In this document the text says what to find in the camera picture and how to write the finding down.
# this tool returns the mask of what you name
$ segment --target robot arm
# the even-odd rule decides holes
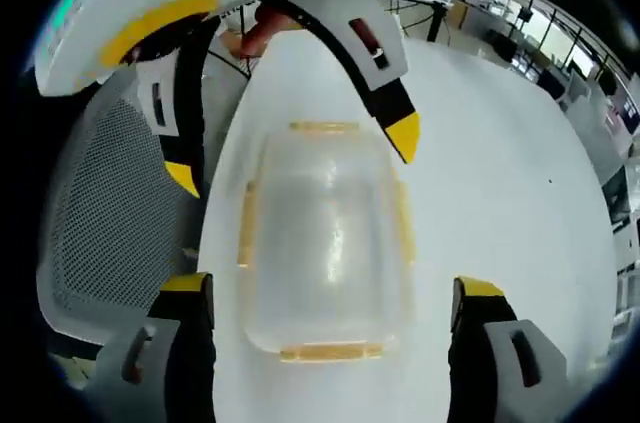
[[[167,170],[199,196],[203,168],[200,76],[219,15],[253,0],[62,0],[35,55],[44,96],[71,94],[135,63],[145,118],[160,136]],[[393,19],[375,0],[263,0],[323,41],[345,67],[369,114],[406,163],[419,117]],[[365,28],[372,37],[363,41]]]

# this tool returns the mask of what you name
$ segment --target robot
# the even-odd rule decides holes
[[[204,59],[221,15],[252,1],[61,0],[35,50],[38,89],[44,97],[70,95],[135,65],[142,111],[166,169],[201,197]],[[407,62],[393,18],[375,0],[261,1],[333,52],[398,156],[411,163],[420,120],[400,81]],[[363,27],[367,38],[356,31]],[[533,324],[516,319],[493,285],[455,285],[450,421],[472,414],[534,421],[539,403],[564,385],[564,357]],[[148,318],[101,350],[87,399],[105,421],[215,421],[213,325],[211,275],[172,278]],[[507,347],[513,351],[500,351]],[[518,391],[505,392],[505,378]]]

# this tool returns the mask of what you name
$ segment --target plastic container lid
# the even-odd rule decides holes
[[[270,136],[239,263],[249,340],[287,360],[380,356],[410,313],[387,143],[345,125]]]

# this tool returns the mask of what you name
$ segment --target yellow stripe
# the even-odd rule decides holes
[[[355,122],[342,121],[294,121],[289,123],[289,128],[293,131],[343,133],[345,131],[358,130],[360,125]]]
[[[301,345],[280,352],[282,361],[338,361],[379,358],[382,345],[349,343],[343,345]]]
[[[504,296],[500,288],[488,281],[476,280],[468,276],[457,278],[462,282],[465,296]]]
[[[254,184],[247,185],[242,205],[242,223],[240,227],[240,244],[238,245],[238,266],[249,266],[253,252],[253,233],[255,230],[255,190]]]
[[[167,168],[171,177],[176,180],[180,186],[196,198],[200,198],[198,190],[196,190],[196,185],[193,182],[190,166],[183,165],[181,163],[173,163],[171,161],[165,161],[164,166]]]
[[[405,162],[411,163],[420,139],[420,116],[415,111],[384,129]]]
[[[216,4],[217,0],[173,0],[154,8],[141,18],[130,21],[107,43],[100,52],[100,61],[107,68],[117,66],[131,48],[150,34],[187,16],[213,11]]]
[[[396,213],[398,215],[398,223],[401,233],[402,254],[405,261],[409,263],[409,265],[412,265],[416,259],[416,243],[413,227],[411,226],[407,187],[404,183],[396,180],[395,191]]]
[[[194,273],[192,275],[172,276],[160,291],[200,291],[202,280],[207,273]]]

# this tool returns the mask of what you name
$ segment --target table leg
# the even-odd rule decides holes
[[[440,23],[447,14],[447,10],[444,5],[433,5],[433,19],[431,20],[431,26],[429,27],[429,34],[427,35],[427,41],[436,41],[438,37],[438,30],[440,29]]]

